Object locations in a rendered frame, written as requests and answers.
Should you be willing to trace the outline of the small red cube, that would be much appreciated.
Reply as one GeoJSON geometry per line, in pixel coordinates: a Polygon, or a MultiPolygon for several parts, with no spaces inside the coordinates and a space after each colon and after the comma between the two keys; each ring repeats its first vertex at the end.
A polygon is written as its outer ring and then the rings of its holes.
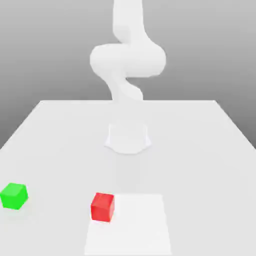
{"type": "Polygon", "coordinates": [[[115,210],[115,196],[113,194],[97,192],[91,202],[91,218],[94,221],[109,223],[115,210]]]}

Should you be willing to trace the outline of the small green cube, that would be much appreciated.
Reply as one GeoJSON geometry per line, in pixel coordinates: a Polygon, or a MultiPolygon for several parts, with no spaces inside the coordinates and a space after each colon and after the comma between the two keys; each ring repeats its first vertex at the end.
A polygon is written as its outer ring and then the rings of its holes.
{"type": "Polygon", "coordinates": [[[3,208],[19,210],[28,200],[29,195],[25,184],[9,183],[1,192],[3,208]]]}

